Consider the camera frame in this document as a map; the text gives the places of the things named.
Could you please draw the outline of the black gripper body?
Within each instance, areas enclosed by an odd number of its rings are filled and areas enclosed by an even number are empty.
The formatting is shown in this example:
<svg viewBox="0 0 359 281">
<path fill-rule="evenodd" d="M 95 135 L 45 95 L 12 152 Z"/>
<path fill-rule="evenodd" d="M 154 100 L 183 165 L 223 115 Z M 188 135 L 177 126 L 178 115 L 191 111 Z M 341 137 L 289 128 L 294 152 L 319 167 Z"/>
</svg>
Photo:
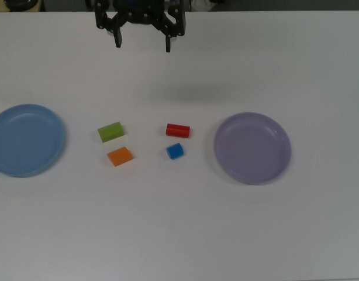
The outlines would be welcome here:
<svg viewBox="0 0 359 281">
<path fill-rule="evenodd" d="M 154 26 L 165 25 L 164 1 L 114 1 L 113 7 L 117 12 L 113 17 L 116 26 L 123 26 L 126 22 Z"/>
</svg>

